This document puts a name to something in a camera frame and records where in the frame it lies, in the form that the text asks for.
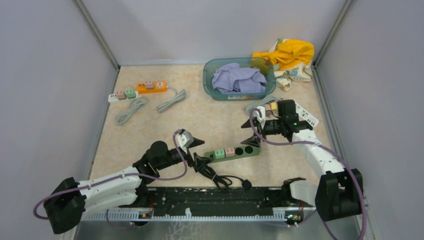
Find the yellow usb charger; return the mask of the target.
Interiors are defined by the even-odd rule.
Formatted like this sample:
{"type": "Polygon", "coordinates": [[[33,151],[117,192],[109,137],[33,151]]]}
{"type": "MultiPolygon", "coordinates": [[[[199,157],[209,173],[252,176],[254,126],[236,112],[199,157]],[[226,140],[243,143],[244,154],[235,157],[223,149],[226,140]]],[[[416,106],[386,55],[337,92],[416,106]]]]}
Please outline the yellow usb charger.
{"type": "Polygon", "coordinates": [[[278,110],[278,106],[276,102],[271,102],[269,104],[271,111],[277,111],[278,110]]]}

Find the green power strip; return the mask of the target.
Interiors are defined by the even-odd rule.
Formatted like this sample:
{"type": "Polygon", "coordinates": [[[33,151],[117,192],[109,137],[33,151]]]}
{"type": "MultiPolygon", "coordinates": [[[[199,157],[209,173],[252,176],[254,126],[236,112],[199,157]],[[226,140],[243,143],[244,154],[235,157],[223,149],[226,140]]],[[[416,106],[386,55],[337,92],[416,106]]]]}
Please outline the green power strip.
{"type": "Polygon", "coordinates": [[[261,153],[261,148],[252,147],[252,146],[248,146],[248,145],[236,146],[236,147],[232,147],[232,148],[235,148],[235,156],[233,156],[233,157],[225,157],[225,158],[222,158],[222,159],[215,159],[214,152],[216,150],[205,152],[203,154],[203,156],[214,158],[212,163],[219,163],[219,162],[255,157],[255,156],[258,156],[261,153]]]}

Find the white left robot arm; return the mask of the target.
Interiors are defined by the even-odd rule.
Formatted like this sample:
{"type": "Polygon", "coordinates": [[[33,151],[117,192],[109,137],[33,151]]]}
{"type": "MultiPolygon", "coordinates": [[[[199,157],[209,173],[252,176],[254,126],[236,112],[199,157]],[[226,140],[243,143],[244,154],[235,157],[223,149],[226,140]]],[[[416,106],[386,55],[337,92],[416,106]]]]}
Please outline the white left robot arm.
{"type": "Polygon", "coordinates": [[[146,206],[150,200],[147,185],[165,180],[159,171],[183,163],[186,174],[193,162],[189,149],[204,143],[183,132],[174,137],[174,148],[168,148],[164,141],[155,141],[141,159],[117,173],[92,180],[64,179],[42,200],[53,233],[63,234],[82,219],[111,208],[146,206]]]}

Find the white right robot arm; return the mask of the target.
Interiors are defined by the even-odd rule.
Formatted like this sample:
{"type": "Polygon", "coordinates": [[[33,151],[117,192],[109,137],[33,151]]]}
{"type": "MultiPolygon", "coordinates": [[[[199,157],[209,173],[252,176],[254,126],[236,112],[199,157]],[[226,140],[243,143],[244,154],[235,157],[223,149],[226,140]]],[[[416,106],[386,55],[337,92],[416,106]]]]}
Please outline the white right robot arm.
{"type": "Polygon", "coordinates": [[[266,139],[267,136],[286,138],[281,145],[296,147],[319,178],[318,184],[302,177],[285,180],[281,193],[283,203],[295,206],[302,201],[314,206],[325,222],[363,214],[361,173],[349,169],[337,153],[322,145],[312,124],[300,119],[294,100],[280,100],[276,105],[277,116],[273,119],[267,119],[265,107],[252,108],[242,128],[252,128],[253,136],[268,144],[271,141],[266,139]]]}

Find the pink usb charger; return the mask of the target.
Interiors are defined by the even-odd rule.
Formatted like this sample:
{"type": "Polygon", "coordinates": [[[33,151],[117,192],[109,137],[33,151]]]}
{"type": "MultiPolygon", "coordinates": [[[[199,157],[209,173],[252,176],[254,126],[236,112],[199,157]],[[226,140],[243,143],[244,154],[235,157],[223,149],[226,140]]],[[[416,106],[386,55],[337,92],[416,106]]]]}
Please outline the pink usb charger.
{"type": "Polygon", "coordinates": [[[266,104],[264,107],[265,107],[265,115],[267,117],[271,116],[272,113],[273,113],[272,110],[271,110],[271,106],[269,104],[266,104]]]}
{"type": "Polygon", "coordinates": [[[229,158],[229,157],[234,157],[235,156],[235,148],[234,147],[230,147],[230,148],[226,148],[224,150],[225,153],[225,157],[229,158]]]}

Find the light green usb charger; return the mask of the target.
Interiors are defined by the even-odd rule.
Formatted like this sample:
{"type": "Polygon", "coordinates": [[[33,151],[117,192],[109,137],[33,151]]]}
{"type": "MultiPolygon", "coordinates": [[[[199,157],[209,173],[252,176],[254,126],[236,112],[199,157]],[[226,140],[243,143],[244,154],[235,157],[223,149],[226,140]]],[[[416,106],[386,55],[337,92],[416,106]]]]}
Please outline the light green usb charger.
{"type": "Polygon", "coordinates": [[[225,150],[224,149],[218,149],[218,150],[215,150],[214,151],[214,158],[216,160],[223,159],[225,157],[226,157],[226,153],[225,153],[225,150]]]}

